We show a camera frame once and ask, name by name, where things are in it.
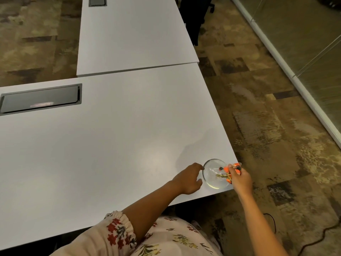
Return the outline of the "floral white dress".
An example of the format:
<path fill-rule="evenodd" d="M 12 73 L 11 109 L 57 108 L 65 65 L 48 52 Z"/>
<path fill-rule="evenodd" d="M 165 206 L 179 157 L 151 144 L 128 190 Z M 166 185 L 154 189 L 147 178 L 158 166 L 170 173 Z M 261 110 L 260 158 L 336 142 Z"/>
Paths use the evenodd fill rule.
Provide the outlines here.
<path fill-rule="evenodd" d="M 223 256 L 220 246 L 193 221 L 160 216 L 138 244 L 128 217 L 113 211 L 51 256 Z"/>

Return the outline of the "person's left hand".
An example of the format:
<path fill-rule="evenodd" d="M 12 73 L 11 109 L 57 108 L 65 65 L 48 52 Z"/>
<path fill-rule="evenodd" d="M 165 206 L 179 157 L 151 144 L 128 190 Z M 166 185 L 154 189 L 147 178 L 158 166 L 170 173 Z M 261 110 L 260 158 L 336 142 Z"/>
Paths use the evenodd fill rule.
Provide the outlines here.
<path fill-rule="evenodd" d="M 199 173 L 203 170 L 199 163 L 193 163 L 178 173 L 171 181 L 172 188 L 177 195 L 190 195 L 200 188 L 194 188 L 194 182 L 198 180 Z"/>

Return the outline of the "person's right hand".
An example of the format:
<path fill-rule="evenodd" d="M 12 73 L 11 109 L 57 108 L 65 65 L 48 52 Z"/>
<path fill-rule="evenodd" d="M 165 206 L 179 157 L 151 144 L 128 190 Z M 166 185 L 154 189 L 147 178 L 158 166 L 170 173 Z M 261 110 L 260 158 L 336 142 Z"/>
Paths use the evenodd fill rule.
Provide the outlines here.
<path fill-rule="evenodd" d="M 232 168 L 231 164 L 228 164 L 229 171 L 232 175 L 232 185 L 240 199 L 252 196 L 253 181 L 250 174 L 241 168 L 241 175 L 238 175 Z"/>

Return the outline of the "black office chair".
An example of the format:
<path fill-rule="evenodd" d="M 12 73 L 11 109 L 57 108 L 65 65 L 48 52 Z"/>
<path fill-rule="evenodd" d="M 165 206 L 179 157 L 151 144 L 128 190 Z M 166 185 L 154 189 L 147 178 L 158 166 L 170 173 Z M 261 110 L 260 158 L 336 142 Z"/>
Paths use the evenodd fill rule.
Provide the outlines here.
<path fill-rule="evenodd" d="M 205 22 L 207 10 L 214 13 L 215 5 L 212 0 L 175 0 L 180 1 L 179 12 L 185 24 L 193 46 L 198 46 L 200 27 Z"/>

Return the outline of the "person's right forearm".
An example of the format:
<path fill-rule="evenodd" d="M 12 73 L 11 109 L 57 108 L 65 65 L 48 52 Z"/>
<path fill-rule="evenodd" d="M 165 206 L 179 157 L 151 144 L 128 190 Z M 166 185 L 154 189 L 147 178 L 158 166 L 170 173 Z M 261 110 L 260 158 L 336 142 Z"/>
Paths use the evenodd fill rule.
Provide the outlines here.
<path fill-rule="evenodd" d="M 239 193 L 255 256 L 289 256 L 272 232 L 251 193 Z"/>

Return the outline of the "person's left forearm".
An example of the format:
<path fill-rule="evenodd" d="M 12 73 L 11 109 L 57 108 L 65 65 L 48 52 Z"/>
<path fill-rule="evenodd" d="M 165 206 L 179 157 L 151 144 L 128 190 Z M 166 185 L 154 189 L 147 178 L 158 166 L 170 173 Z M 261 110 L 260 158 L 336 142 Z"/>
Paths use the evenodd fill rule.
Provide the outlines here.
<path fill-rule="evenodd" d="M 181 182 L 171 180 L 122 210 L 133 226 L 138 244 L 162 212 L 175 198 L 184 194 L 184 191 L 185 188 Z"/>

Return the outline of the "clear glass bowl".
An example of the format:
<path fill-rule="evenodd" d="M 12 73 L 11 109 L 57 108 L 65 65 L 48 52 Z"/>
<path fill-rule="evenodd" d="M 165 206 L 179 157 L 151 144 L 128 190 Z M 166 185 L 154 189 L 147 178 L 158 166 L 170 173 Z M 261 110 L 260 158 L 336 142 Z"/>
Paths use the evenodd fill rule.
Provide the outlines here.
<path fill-rule="evenodd" d="M 213 189 L 224 189 L 231 185 L 226 180 L 223 168 L 227 164 L 220 159 L 209 159 L 203 165 L 202 177 L 205 183 Z"/>

